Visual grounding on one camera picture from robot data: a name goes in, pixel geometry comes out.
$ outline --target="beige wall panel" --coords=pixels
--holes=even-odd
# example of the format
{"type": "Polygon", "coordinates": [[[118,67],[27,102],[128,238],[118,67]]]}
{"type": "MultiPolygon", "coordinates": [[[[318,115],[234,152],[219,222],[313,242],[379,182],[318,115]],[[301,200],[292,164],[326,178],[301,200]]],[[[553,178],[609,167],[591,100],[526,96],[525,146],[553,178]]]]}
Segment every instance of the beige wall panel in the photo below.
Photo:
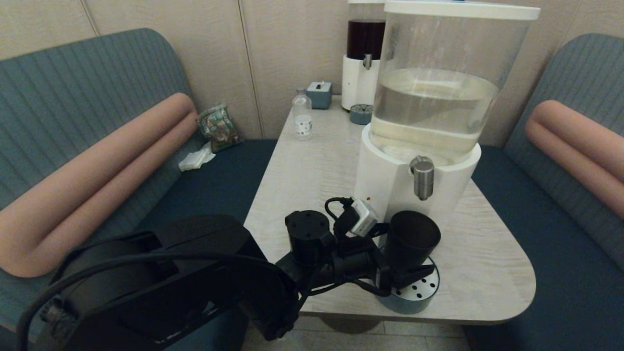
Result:
{"type": "Polygon", "coordinates": [[[561,44],[586,33],[624,37],[624,1],[581,0],[578,14],[561,44]]]}
{"type": "Polygon", "coordinates": [[[197,109],[225,101],[243,137],[262,138],[235,0],[90,0],[87,5],[101,35],[142,27],[161,33],[182,61],[197,109]]]}
{"type": "Polygon", "coordinates": [[[341,91],[347,0],[241,0],[265,137],[277,139],[298,86],[341,91]]]}
{"type": "Polygon", "coordinates": [[[567,32],[580,0],[503,0],[519,6],[541,7],[516,58],[504,89],[492,106],[489,119],[479,142],[503,146],[529,100],[542,71],[557,51],[567,32]]]}
{"type": "Polygon", "coordinates": [[[0,0],[0,59],[94,36],[78,0],[0,0]]]}

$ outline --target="teal upholstered backrest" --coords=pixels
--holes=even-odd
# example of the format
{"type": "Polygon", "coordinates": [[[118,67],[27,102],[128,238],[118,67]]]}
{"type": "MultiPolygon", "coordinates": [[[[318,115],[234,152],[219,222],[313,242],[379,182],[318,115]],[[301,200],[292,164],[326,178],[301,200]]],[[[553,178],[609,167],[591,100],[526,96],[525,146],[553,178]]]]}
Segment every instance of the teal upholstered backrest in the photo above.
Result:
{"type": "Polygon", "coordinates": [[[546,100],[561,102],[624,136],[624,39],[586,34],[564,45],[548,64],[505,146],[505,152],[624,269],[624,222],[525,137],[529,115],[546,100]]]}
{"type": "MultiPolygon", "coordinates": [[[[191,95],[183,68],[171,45],[150,29],[0,61],[0,209],[175,92],[191,95]]],[[[178,179],[181,158],[200,143],[198,136],[186,143],[91,239],[133,230],[178,179]]],[[[0,270],[0,324],[15,326],[48,280],[0,270]]]]}

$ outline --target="tissue box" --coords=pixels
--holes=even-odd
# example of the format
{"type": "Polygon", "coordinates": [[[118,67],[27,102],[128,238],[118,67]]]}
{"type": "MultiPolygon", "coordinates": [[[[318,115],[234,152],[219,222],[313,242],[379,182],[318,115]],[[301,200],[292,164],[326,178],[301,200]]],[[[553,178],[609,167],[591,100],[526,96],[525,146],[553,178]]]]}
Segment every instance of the tissue box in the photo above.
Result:
{"type": "Polygon", "coordinates": [[[327,110],[331,105],[331,83],[312,82],[306,89],[306,95],[312,100],[312,108],[327,110]]]}

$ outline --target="white dispenser base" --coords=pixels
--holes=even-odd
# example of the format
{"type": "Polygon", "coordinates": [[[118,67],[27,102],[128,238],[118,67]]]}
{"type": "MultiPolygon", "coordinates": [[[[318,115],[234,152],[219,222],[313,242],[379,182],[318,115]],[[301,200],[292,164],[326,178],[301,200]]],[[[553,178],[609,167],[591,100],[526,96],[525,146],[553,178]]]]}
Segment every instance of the white dispenser base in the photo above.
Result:
{"type": "Polygon", "coordinates": [[[379,60],[371,61],[371,68],[366,70],[363,60],[343,57],[343,92],[342,107],[351,110],[356,104],[372,105],[375,101],[379,60]]]}
{"type": "Polygon", "coordinates": [[[444,233],[444,226],[481,158],[481,147],[476,144],[464,162],[435,167],[433,195],[422,201],[414,195],[414,176],[409,164],[374,146],[369,138],[370,130],[368,124],[362,131],[355,197],[368,200],[379,220],[389,222],[395,213],[413,210],[429,216],[444,233]]]}

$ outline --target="plastic bottle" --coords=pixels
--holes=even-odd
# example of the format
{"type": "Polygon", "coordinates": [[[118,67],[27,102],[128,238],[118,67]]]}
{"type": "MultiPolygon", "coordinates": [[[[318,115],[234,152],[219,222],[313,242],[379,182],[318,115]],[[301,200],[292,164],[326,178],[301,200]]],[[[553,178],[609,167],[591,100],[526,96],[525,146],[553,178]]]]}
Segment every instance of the plastic bottle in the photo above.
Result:
{"type": "Polygon", "coordinates": [[[312,136],[312,100],[304,88],[297,88],[297,96],[293,99],[293,120],[299,140],[309,139],[312,136]]]}

